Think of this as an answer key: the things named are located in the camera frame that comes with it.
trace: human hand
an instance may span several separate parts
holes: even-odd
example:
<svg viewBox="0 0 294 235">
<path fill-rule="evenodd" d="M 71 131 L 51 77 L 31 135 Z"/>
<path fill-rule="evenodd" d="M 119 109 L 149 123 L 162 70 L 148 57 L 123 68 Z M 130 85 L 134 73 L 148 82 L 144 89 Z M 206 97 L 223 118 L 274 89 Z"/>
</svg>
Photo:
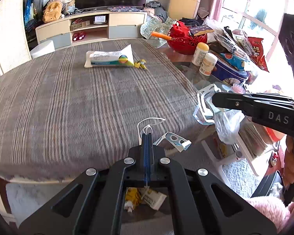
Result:
<svg viewBox="0 0 294 235">
<path fill-rule="evenodd" d="M 283 183 L 286 188 L 290 186 L 290 184 L 294 183 L 294 142 L 291 136 L 286 137 L 286 147 L 284 157 L 284 173 L 283 173 Z"/>
</svg>

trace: pink fluffy fabric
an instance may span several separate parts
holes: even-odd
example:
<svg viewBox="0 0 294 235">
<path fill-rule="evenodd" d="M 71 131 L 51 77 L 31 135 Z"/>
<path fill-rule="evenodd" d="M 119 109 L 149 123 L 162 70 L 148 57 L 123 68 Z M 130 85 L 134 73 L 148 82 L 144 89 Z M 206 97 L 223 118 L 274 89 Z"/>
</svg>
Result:
<svg viewBox="0 0 294 235">
<path fill-rule="evenodd" d="M 273 196 L 262 196 L 245 199 L 261 214 L 271 220 L 280 232 L 289 220 L 291 213 L 284 203 Z"/>
</svg>

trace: bottle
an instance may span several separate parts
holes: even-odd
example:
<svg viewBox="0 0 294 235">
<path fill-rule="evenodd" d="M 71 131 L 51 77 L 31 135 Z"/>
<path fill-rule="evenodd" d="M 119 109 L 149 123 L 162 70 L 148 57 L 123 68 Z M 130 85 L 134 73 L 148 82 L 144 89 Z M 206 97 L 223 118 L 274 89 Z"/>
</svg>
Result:
<svg viewBox="0 0 294 235">
<path fill-rule="evenodd" d="M 193 59 L 192 59 L 192 63 L 200 67 L 208 51 L 209 51 L 209 46 L 206 43 L 203 43 L 203 42 L 198 43 Z"/>
<path fill-rule="evenodd" d="M 205 76 L 210 76 L 217 61 L 218 58 L 214 54 L 207 53 L 201 67 L 199 68 L 199 72 Z"/>
</svg>

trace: red plastic fruit bowl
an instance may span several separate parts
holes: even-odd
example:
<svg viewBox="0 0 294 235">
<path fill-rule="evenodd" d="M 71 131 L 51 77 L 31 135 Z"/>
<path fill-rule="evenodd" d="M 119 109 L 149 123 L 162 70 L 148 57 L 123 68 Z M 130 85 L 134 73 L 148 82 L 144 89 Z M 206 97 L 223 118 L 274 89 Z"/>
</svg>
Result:
<svg viewBox="0 0 294 235">
<path fill-rule="evenodd" d="M 207 34 L 200 36 L 184 36 L 184 37 L 176 37 L 174 40 L 168 40 L 168 45 L 175 50 L 176 52 L 183 55 L 193 55 L 195 53 L 195 49 L 197 44 L 200 42 L 207 43 Z"/>
</svg>

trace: gray drawer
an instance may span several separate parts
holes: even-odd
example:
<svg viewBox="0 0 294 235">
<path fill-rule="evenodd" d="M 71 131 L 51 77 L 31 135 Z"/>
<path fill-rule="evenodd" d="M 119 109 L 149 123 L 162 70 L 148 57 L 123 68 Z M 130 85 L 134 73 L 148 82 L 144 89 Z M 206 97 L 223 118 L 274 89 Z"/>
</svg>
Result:
<svg viewBox="0 0 294 235">
<path fill-rule="evenodd" d="M 140 26 L 109 26 L 109 39 L 142 37 Z"/>
<path fill-rule="evenodd" d="M 59 34 L 45 40 L 42 40 L 40 43 L 45 41 L 53 41 L 54 48 L 61 48 L 71 45 L 71 35 L 70 33 Z"/>
</svg>

